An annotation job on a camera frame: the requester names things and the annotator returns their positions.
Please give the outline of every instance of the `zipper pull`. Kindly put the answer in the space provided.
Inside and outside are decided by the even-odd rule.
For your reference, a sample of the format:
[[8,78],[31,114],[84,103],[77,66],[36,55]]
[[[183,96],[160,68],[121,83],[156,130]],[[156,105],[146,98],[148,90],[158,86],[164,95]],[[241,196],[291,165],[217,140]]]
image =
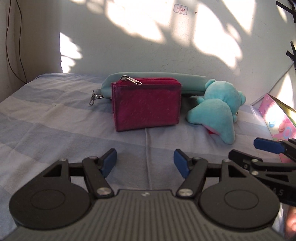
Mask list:
[[135,79],[133,79],[131,77],[128,77],[127,75],[123,75],[120,79],[121,80],[129,80],[129,81],[135,83],[136,85],[141,85],[142,84],[140,81],[137,81],[137,80],[135,80]]

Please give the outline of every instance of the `striped fabric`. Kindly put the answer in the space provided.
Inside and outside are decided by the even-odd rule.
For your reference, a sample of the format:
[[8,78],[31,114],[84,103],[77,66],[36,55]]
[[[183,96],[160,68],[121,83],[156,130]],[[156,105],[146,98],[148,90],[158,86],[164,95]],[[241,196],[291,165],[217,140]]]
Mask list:
[[[280,162],[278,155],[254,148],[256,137],[271,139],[271,135],[258,110],[247,105],[239,110],[233,145],[210,135],[203,126],[186,122],[185,114],[193,107],[188,98],[182,100],[178,125],[117,133],[110,100],[89,105],[92,90],[104,79],[45,74],[0,103],[0,238],[15,228],[8,210],[12,194],[59,158],[80,162],[115,148],[117,164],[107,178],[115,191],[175,192],[183,182],[173,163],[177,148],[211,163],[221,163],[232,149]],[[73,182],[85,188],[82,178],[73,178]],[[215,182],[211,178],[206,186]]]

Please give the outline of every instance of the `teal stuffed animal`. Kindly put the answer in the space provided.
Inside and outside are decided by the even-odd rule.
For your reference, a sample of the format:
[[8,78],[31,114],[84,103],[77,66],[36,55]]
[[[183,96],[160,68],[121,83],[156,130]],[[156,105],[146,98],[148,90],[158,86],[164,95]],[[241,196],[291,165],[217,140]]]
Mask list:
[[246,102],[245,95],[226,81],[209,80],[204,97],[198,97],[198,105],[187,113],[192,124],[201,124],[227,144],[235,140],[234,122],[239,107]]

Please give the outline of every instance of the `pink box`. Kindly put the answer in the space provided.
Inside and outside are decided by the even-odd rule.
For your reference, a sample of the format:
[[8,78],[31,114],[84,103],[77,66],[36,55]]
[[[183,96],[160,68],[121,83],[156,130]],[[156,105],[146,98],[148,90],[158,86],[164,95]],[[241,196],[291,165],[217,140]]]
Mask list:
[[[272,135],[273,140],[296,138],[296,111],[277,98],[266,94],[259,111]],[[283,154],[279,155],[282,163],[293,162]]]

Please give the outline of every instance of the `red wallet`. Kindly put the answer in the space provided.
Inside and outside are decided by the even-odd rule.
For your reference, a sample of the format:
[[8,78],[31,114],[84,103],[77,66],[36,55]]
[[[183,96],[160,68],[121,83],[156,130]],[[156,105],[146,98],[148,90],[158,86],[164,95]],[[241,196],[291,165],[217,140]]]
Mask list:
[[170,77],[122,76],[112,83],[112,108],[116,131],[178,124],[181,84]]

